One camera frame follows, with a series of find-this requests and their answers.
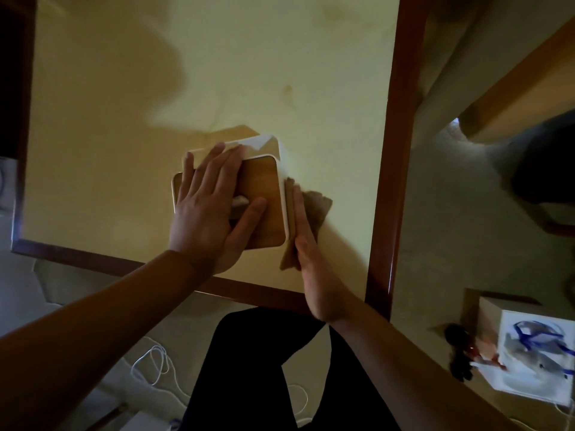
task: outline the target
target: right hand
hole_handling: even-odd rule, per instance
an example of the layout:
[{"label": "right hand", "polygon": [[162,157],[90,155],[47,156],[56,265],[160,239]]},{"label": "right hand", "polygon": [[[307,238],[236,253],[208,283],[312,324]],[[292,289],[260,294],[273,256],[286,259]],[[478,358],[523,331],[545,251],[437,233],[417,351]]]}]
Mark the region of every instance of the right hand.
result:
[{"label": "right hand", "polygon": [[357,300],[321,255],[305,213],[304,198],[299,185],[293,189],[296,216],[296,248],[301,275],[304,278],[305,300],[316,319],[334,322],[349,316],[351,304]]}]

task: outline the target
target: brown cloth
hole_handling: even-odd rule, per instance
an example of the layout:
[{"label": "brown cloth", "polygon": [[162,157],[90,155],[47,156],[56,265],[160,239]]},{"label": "brown cloth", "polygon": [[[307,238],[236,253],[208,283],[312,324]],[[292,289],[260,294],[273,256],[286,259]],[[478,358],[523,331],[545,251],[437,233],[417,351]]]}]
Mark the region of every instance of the brown cloth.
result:
[{"label": "brown cloth", "polygon": [[[287,209],[287,224],[289,226],[289,240],[287,242],[286,250],[279,264],[280,270],[284,271],[289,268],[296,268],[301,270],[299,260],[297,258],[296,249],[296,215],[293,205],[293,186],[295,181],[291,178],[285,181],[285,194],[286,194],[286,209]],[[320,192],[303,192],[305,213],[308,217],[309,226],[312,229],[313,237],[317,242],[317,235],[321,226],[326,220],[327,213],[331,209],[332,200],[320,194]]]}]

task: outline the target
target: hand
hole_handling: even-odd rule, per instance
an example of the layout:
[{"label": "hand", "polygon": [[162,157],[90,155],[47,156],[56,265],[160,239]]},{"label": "hand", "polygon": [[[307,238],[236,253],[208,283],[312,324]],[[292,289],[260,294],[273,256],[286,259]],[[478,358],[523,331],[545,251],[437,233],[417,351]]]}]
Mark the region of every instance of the hand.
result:
[{"label": "hand", "polygon": [[265,198],[256,198],[232,229],[229,213],[244,147],[224,148],[214,146],[198,169],[193,154],[186,154],[168,243],[168,249],[182,254],[206,279],[240,258],[266,209]]},{"label": "hand", "polygon": [[346,318],[350,304],[357,300],[334,274],[327,260],[321,255],[305,213],[301,188],[293,190],[296,216],[296,248],[301,275],[304,278],[305,300],[309,310],[321,321],[334,322]]}]

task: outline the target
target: white box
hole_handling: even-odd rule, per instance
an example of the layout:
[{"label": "white box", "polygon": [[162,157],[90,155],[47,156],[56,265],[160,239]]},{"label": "white box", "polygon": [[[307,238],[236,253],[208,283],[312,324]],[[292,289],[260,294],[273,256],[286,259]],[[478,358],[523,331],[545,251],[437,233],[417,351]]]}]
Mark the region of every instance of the white box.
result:
[{"label": "white box", "polygon": [[543,306],[481,297],[476,345],[491,365],[474,365],[495,390],[571,405],[575,321]]}]

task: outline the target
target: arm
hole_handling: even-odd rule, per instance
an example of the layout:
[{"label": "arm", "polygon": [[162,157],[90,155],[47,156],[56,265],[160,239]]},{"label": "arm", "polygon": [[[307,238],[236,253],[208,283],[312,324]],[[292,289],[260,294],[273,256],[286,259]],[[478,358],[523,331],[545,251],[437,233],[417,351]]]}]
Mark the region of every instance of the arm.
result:
[{"label": "arm", "polygon": [[347,289],[319,252],[299,187],[294,189],[294,204],[296,247],[309,308],[345,339],[400,428],[517,430]]},{"label": "arm", "polygon": [[0,339],[0,429],[54,428],[145,333],[237,261],[266,203],[252,202],[231,230],[243,150],[222,150],[216,145],[196,170],[186,156],[168,251]]}]

